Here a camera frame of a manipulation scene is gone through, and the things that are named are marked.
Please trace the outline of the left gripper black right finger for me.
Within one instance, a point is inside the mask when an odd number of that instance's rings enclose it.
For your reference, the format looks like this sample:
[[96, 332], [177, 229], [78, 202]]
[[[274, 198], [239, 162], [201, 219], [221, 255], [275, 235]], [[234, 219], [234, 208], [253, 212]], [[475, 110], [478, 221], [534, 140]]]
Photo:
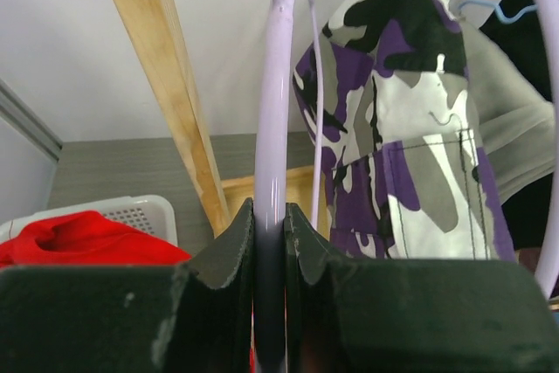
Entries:
[[354, 259], [289, 204], [291, 372], [555, 372], [558, 327], [514, 263]]

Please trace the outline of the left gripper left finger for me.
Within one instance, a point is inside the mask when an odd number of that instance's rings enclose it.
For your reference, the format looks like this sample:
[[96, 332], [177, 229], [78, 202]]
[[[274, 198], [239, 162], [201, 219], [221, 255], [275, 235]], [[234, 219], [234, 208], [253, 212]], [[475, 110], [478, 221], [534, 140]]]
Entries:
[[171, 266], [21, 266], [1, 273], [4, 372], [246, 372], [253, 203]]

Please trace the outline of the red trousers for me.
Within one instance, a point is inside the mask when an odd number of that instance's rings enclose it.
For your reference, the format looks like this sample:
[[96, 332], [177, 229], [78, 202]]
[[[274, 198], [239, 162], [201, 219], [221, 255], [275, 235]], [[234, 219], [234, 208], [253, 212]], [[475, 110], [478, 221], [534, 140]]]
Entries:
[[174, 265], [190, 255], [171, 243], [96, 211], [28, 224], [1, 244], [1, 267], [28, 265]]

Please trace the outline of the lilac hanger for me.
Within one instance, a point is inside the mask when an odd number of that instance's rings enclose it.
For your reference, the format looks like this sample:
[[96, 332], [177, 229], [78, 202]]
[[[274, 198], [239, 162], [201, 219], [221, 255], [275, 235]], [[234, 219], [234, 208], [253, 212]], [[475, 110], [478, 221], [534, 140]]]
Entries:
[[286, 371], [285, 245], [287, 126], [293, 7], [272, 0], [266, 29], [259, 124], [255, 148], [255, 370]]

